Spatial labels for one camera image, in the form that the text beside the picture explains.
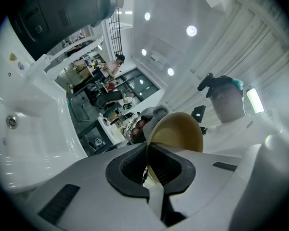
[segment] railing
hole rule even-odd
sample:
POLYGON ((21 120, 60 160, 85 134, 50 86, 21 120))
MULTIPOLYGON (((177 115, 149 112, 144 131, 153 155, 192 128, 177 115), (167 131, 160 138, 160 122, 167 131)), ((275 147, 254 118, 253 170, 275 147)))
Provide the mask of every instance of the railing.
POLYGON ((120 16, 118 9, 116 9, 114 14, 108 19, 108 23, 114 54, 121 55, 123 52, 121 43, 120 16))

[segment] paper cup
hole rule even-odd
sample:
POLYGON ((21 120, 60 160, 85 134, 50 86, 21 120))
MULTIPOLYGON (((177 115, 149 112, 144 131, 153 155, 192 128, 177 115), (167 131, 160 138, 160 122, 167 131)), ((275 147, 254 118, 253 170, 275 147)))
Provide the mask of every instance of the paper cup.
POLYGON ((163 143, 176 148, 202 152, 203 138, 198 122, 183 112, 171 113, 154 127, 147 145, 163 143))

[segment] person in background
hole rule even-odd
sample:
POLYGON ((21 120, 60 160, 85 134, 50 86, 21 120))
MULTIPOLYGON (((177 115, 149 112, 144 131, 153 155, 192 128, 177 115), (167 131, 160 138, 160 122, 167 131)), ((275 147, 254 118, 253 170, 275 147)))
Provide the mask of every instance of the person in background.
POLYGON ((123 97, 123 99, 119 99, 114 101, 114 105, 109 108, 104 114, 99 113, 101 117, 108 118, 112 113, 114 113, 117 109, 123 107, 123 105, 127 103, 131 103, 133 98, 135 97, 135 93, 131 93, 128 97, 123 97))
POLYGON ((242 81, 227 76, 213 81, 206 97, 221 124, 206 129, 203 153, 242 157, 247 148, 262 144, 268 135, 280 131, 273 110, 245 114, 242 81))
POLYGON ((80 89, 82 89, 84 86, 88 85, 89 83, 98 80, 103 80, 109 76, 113 78, 117 74, 119 68, 124 63, 125 60, 124 55, 116 55, 116 57, 117 59, 115 61, 111 61, 106 64, 99 64, 97 68, 92 72, 93 77, 90 75, 86 80, 82 81, 81 83, 75 86, 69 85, 70 92, 74 94, 80 89))

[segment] window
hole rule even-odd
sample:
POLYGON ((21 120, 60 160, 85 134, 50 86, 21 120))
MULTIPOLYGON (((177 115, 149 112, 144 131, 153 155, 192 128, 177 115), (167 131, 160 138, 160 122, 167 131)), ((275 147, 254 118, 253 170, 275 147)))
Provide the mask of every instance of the window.
POLYGON ((126 96, 135 93, 132 108, 158 91, 158 88, 138 69, 129 71, 116 78, 116 90, 121 90, 126 96))

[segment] drain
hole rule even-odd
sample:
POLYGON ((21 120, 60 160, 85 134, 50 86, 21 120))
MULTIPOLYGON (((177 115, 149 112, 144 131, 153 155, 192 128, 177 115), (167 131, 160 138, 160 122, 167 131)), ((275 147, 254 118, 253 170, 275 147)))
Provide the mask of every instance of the drain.
POLYGON ((15 129, 17 128, 17 120, 16 117, 13 115, 9 115, 6 118, 6 125, 10 128, 10 129, 15 129))

